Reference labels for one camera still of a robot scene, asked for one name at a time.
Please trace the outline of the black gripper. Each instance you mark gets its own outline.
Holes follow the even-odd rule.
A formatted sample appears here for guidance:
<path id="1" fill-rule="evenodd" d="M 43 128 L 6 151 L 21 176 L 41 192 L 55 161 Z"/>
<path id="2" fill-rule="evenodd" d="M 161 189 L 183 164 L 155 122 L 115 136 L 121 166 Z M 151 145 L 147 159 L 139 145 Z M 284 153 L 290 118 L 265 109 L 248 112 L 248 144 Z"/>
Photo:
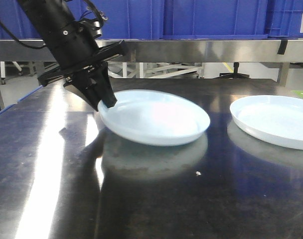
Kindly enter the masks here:
<path id="1" fill-rule="evenodd" d="M 48 84 L 71 76 L 75 72 L 86 69 L 89 66 L 109 61 L 118 56 L 125 56 L 127 52 L 128 46 L 124 40 L 98 47 L 98 50 L 92 56 L 79 63 L 68 67 L 61 67 L 58 64 L 54 69 L 45 71 L 38 77 L 38 81 L 42 86 L 46 87 Z M 113 107 L 117 102 L 109 80 L 108 65 L 101 65 L 95 68 L 89 78 L 66 80 L 63 87 L 80 97 L 95 111 L 98 111 L 98 103 L 100 101 L 107 108 Z"/>

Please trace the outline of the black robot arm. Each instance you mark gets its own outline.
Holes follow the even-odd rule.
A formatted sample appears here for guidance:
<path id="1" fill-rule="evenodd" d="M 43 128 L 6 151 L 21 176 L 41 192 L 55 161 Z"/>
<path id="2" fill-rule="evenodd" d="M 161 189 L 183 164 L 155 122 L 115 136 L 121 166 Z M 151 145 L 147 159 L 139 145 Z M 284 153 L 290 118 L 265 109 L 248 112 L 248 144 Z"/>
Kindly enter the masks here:
<path id="1" fill-rule="evenodd" d="M 96 7 L 86 1 L 96 19 L 76 21 L 64 0 L 20 0 L 18 3 L 58 63 L 56 68 L 38 77 L 39 83 L 46 87 L 65 79 L 64 88 L 94 110 L 98 109 L 99 101 L 108 108 L 113 107 L 117 99 L 108 76 L 108 61 L 126 55 L 128 48 L 123 40 L 98 46 L 95 38 L 104 20 Z"/>

